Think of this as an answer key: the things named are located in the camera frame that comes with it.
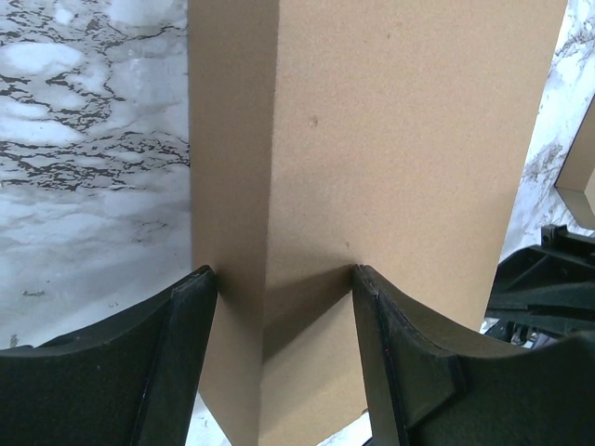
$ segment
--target black plastic object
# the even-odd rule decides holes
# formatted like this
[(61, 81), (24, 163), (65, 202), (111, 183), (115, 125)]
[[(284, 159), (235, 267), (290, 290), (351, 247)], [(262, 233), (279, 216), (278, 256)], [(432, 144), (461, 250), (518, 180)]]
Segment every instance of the black plastic object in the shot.
[(555, 338), (595, 330), (595, 240), (565, 226), (541, 236), (498, 266), (485, 315), (500, 322), (487, 335), (509, 342), (514, 325)]
[(0, 350), (0, 444), (183, 446), (216, 303), (203, 267), (39, 348)]
[(375, 446), (595, 444), (595, 334), (538, 350), (450, 321), (370, 267), (353, 306)]

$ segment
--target brown cardboard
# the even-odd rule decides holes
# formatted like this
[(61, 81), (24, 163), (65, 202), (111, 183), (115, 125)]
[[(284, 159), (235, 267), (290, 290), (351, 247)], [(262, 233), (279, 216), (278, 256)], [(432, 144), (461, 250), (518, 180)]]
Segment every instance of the brown cardboard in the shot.
[(588, 106), (556, 181), (556, 190), (576, 220), (595, 230), (595, 107)]
[(364, 410), (352, 263), (479, 327), (564, 6), (191, 0), (200, 391), (234, 446)]

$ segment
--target marble surface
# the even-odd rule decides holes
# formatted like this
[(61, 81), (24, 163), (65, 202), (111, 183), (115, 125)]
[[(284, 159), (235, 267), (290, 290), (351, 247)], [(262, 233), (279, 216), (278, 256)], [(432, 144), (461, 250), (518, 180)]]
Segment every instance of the marble surface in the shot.
[[(571, 0), (502, 256), (572, 217), (553, 190), (595, 93)], [(186, 0), (0, 2), (0, 348), (136, 304), (191, 267)], [(322, 443), (360, 446), (367, 415)], [(229, 443), (197, 399), (188, 445)]]

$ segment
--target cardboard box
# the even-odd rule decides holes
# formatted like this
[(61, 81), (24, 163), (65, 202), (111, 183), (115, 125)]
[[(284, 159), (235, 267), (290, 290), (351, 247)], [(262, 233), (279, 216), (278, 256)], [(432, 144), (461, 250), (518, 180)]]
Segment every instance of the cardboard box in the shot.
[(366, 407), (349, 267), (478, 328), (565, 2), (191, 0), (200, 392), (234, 446)]
[(595, 230), (595, 107), (588, 106), (556, 181), (556, 190), (576, 220)]

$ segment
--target brown box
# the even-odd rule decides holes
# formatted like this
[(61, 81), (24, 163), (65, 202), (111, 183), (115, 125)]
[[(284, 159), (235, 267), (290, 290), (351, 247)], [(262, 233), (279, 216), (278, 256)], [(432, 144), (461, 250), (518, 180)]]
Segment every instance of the brown box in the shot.
[(595, 106), (591, 101), (556, 181), (556, 190), (576, 220), (595, 230)]
[(191, 0), (200, 391), (234, 446), (366, 407), (349, 265), (481, 322), (565, 2)]

